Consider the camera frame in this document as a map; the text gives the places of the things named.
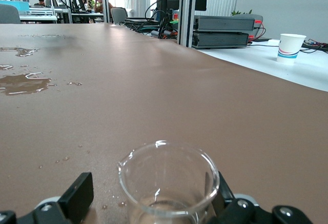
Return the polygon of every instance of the gray chair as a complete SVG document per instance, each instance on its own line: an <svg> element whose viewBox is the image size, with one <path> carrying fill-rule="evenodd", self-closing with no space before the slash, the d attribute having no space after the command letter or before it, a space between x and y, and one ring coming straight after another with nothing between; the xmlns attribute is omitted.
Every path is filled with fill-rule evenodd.
<svg viewBox="0 0 328 224"><path fill-rule="evenodd" d="M0 24L21 24L17 8L0 4Z"/></svg>
<svg viewBox="0 0 328 224"><path fill-rule="evenodd" d="M113 23L119 25L119 23L123 23L125 19L128 17L127 10L122 7L114 7L111 9L111 14L113 18Z"/></svg>

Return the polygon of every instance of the paper cup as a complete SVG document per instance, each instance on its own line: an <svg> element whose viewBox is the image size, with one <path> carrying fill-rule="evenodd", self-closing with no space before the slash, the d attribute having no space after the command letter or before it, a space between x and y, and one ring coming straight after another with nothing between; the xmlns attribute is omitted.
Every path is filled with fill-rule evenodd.
<svg viewBox="0 0 328 224"><path fill-rule="evenodd" d="M305 38L305 35L282 33L280 35L277 62L292 65Z"/></svg>

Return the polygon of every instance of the glass beaker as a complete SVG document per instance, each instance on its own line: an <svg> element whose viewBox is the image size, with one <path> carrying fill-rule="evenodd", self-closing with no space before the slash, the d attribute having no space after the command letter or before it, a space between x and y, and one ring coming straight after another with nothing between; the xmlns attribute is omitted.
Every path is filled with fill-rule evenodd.
<svg viewBox="0 0 328 224"><path fill-rule="evenodd" d="M118 163L130 224L201 224L219 188L215 164L202 150L165 140Z"/></svg>

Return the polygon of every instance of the screw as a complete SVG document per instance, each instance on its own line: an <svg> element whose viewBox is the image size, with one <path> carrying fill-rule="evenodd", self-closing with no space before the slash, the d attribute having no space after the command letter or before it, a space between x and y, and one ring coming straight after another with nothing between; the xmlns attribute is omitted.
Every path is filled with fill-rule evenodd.
<svg viewBox="0 0 328 224"><path fill-rule="evenodd" d="M243 207L243 208L247 208L248 207L248 202L246 202L245 200L241 199L238 202L238 205Z"/></svg>
<svg viewBox="0 0 328 224"><path fill-rule="evenodd" d="M3 221L4 219L6 219L7 215L5 214L0 214L0 221Z"/></svg>
<svg viewBox="0 0 328 224"><path fill-rule="evenodd" d="M282 207L280 208L280 212L283 214L283 215L286 215L286 216L292 216L293 215L293 211L291 211L290 209L286 208L286 207Z"/></svg>
<svg viewBox="0 0 328 224"><path fill-rule="evenodd" d="M41 211L48 211L48 210L50 210L52 208L52 206L50 205L50 204L46 204L46 205L44 205L42 208L41 208Z"/></svg>

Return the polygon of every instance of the brown table surface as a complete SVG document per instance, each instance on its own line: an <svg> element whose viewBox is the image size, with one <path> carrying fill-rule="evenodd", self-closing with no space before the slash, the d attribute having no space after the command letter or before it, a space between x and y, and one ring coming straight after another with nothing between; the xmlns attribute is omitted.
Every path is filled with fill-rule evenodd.
<svg viewBox="0 0 328 224"><path fill-rule="evenodd" d="M0 52L0 65L14 66L1 78L42 72L57 84L0 92L0 210L25 215L90 171L95 198L85 223L126 223L116 163L167 139L202 148L234 193L265 210L292 205L327 222L327 92L120 26L0 32L0 47L40 48L26 57Z"/></svg>

